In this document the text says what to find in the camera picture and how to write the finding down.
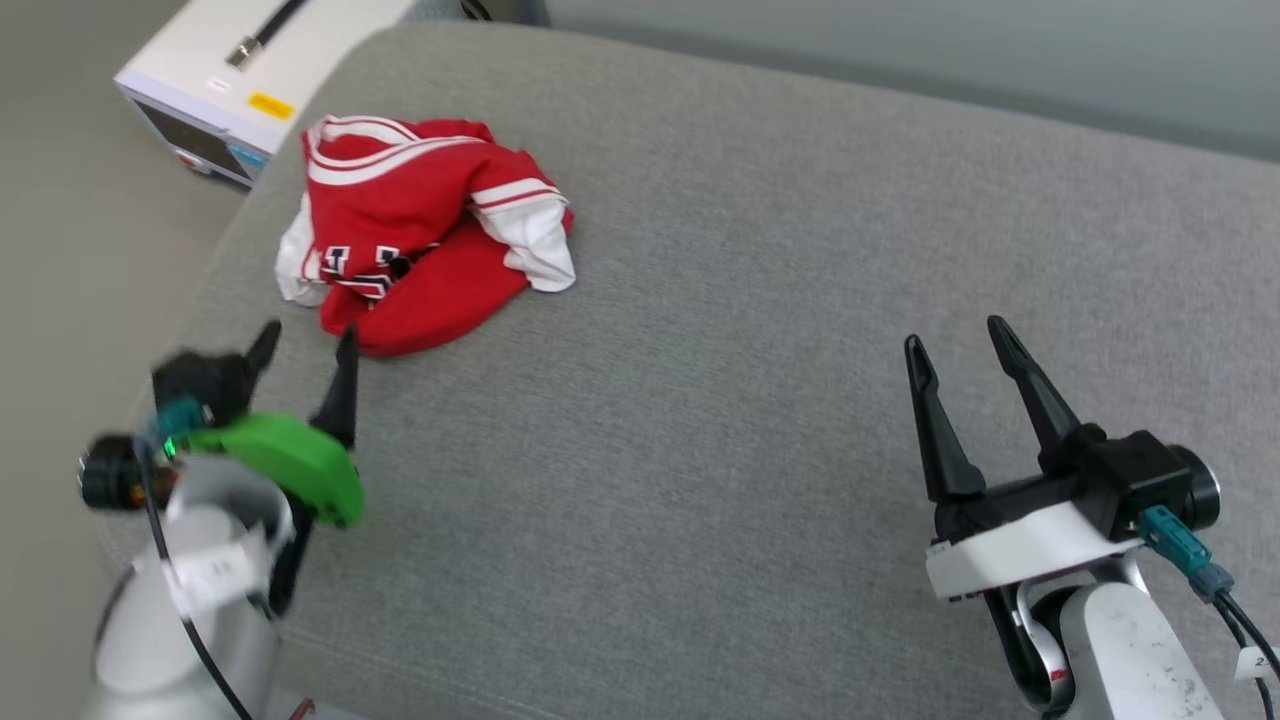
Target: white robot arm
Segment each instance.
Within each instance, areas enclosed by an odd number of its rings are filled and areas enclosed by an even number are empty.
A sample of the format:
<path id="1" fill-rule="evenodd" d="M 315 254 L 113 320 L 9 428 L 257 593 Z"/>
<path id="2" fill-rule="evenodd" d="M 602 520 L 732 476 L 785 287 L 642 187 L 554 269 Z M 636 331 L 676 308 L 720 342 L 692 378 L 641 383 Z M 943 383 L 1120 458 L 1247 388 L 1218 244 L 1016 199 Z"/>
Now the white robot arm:
<path id="1" fill-rule="evenodd" d="M 82 459 L 84 502 L 145 511 L 154 539 L 102 615 L 84 720 L 261 717 L 312 527 L 353 524 L 365 502 L 355 331 L 310 421 L 248 411 L 279 336 L 271 322 L 244 355 L 172 357 L 147 432 Z"/>
<path id="2" fill-rule="evenodd" d="M 991 316 L 987 325 L 1030 415 L 1043 473 L 988 489 L 938 400 L 923 342 L 906 340 L 925 489 L 936 505 L 925 560 L 934 593 L 987 602 L 1014 680 L 1042 717 L 1221 719 L 1134 559 L 1152 547 L 1231 618 L 1233 634 L 1236 620 L 1252 628 L 1236 616 L 1230 575 L 1190 532 L 1217 520 L 1217 478 L 1189 450 L 1146 430 L 1108 439 L 1082 424 L 1009 324 Z M 1037 585 L 1074 573 L 1093 583 L 1032 601 Z M 1275 665 L 1260 634 L 1254 642 Z M 1261 680 L 1260 689 L 1270 717 Z"/>

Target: teal connector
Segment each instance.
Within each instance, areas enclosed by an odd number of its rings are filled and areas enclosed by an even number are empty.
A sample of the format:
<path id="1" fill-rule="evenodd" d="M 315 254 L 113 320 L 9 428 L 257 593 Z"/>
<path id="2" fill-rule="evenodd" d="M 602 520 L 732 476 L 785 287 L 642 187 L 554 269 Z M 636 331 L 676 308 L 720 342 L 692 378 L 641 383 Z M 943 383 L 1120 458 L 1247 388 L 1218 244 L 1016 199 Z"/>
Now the teal connector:
<path id="1" fill-rule="evenodd" d="M 1213 562 L 1208 547 L 1164 505 L 1142 512 L 1138 534 L 1151 550 L 1187 577 L 1192 589 L 1204 602 L 1215 602 L 1220 593 L 1230 592 L 1235 584 L 1231 574 Z"/>
<path id="2" fill-rule="evenodd" d="M 1148 507 L 1142 512 L 1138 534 L 1147 541 L 1151 550 L 1172 562 L 1188 578 L 1213 561 L 1213 553 L 1204 547 L 1196 533 L 1164 505 Z"/>
<path id="3" fill-rule="evenodd" d="M 164 443 L 172 437 L 180 437 L 205 427 L 204 409 L 189 395 L 165 405 L 156 413 L 151 429 L 155 443 Z"/>

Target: metal connector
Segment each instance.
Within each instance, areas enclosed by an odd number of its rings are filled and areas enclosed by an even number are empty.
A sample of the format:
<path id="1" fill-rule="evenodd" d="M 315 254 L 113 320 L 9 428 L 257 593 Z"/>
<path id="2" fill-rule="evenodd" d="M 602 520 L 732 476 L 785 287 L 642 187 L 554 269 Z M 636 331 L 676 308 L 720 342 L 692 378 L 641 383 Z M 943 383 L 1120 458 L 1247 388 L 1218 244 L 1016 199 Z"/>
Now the metal connector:
<path id="1" fill-rule="evenodd" d="M 244 63 L 253 56 L 255 53 L 262 49 L 262 44 L 257 41 L 256 37 L 246 37 L 241 40 L 241 44 L 232 50 L 232 54 L 227 56 L 227 64 L 236 68 L 237 70 L 244 69 Z"/>

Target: label sticker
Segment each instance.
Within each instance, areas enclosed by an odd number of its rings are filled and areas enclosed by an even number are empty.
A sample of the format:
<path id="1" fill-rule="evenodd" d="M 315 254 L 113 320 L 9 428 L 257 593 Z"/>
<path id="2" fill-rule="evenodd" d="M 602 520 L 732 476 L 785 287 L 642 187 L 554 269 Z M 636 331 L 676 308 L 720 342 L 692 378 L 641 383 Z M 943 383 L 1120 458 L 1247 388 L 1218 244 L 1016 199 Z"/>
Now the label sticker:
<path id="1" fill-rule="evenodd" d="M 236 159 L 239 160 L 241 165 L 244 165 L 246 168 L 253 168 L 257 172 L 262 172 L 262 169 L 266 168 L 268 158 L 261 152 L 255 152 L 247 147 L 232 145 L 230 142 L 227 143 L 227 147 L 230 149 L 232 155 L 234 155 Z"/>
<path id="2" fill-rule="evenodd" d="M 261 529 L 239 542 L 175 556 L 164 566 L 169 597 L 184 619 L 266 592 L 270 573 L 271 557 Z"/>
<path id="3" fill-rule="evenodd" d="M 1236 680 L 1252 680 L 1270 675 L 1271 664 L 1267 662 L 1261 650 L 1251 646 L 1240 651 L 1240 657 L 1235 661 Z"/>
<path id="4" fill-rule="evenodd" d="M 261 110 L 273 118 L 280 118 L 282 120 L 287 120 L 293 115 L 293 105 L 276 100 L 269 95 L 262 95 L 261 92 L 255 92 L 252 97 L 248 99 L 248 104 L 251 108 Z"/>

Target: white sleeve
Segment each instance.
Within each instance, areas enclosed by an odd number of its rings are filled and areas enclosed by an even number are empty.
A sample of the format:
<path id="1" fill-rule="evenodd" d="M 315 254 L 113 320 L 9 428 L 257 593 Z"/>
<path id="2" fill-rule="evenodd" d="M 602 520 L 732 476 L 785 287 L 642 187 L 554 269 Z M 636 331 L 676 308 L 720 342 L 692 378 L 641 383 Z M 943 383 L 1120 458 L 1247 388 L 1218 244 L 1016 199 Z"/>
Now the white sleeve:
<path id="1" fill-rule="evenodd" d="M 311 197 L 302 193 L 302 206 L 289 229 L 280 236 L 275 255 L 275 283 L 289 301 L 315 307 L 324 302 L 329 286 L 320 279 L 320 256 L 311 252 L 315 231 L 311 228 Z"/>
<path id="2" fill-rule="evenodd" d="M 563 195 L 549 192 L 472 211 L 490 237 L 511 247 L 503 264 L 525 273 L 534 290 L 559 292 L 577 278 L 562 224 L 566 208 Z"/>

